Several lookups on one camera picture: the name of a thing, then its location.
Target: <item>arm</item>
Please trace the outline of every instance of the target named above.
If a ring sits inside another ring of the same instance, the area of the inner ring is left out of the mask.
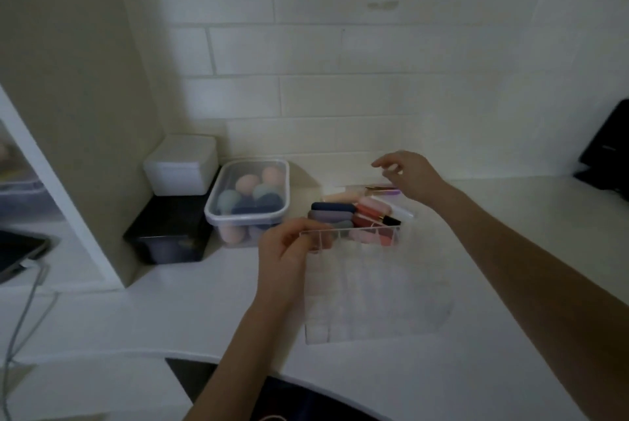
[[[445,220],[590,419],[629,419],[629,307],[490,216],[423,156],[400,151],[373,166]]]
[[[223,359],[184,421],[248,420],[269,374],[277,337],[304,290],[306,254],[312,245],[303,230],[329,229],[301,218],[269,229],[260,238],[258,290]]]

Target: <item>forearm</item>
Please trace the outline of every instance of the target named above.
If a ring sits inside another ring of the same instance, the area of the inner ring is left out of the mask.
[[[448,187],[431,204],[594,420],[629,416],[629,308]]]
[[[184,421],[248,420],[265,378],[284,312],[255,301],[242,318],[207,386]]]

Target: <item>person's left hand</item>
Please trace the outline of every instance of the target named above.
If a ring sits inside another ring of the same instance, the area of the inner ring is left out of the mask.
[[[303,230],[331,229],[323,222],[304,217],[290,219],[267,230],[258,242],[258,291],[259,306],[285,313],[304,290],[306,255],[316,241]]]

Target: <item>person's right arm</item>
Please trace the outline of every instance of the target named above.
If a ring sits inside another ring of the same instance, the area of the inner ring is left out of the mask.
[[[398,151],[372,165],[451,227],[586,416],[629,420],[629,307],[493,218],[423,156]]]

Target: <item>hand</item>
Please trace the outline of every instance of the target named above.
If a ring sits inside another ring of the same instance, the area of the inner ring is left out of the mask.
[[[371,166],[383,168],[382,176],[406,197],[429,207],[450,187],[425,157],[411,151],[400,150],[381,156]]]
[[[254,303],[284,313],[302,296],[306,255],[318,241],[299,233],[316,229],[330,229],[330,226],[302,217],[290,219],[262,235],[258,242],[260,264]]]

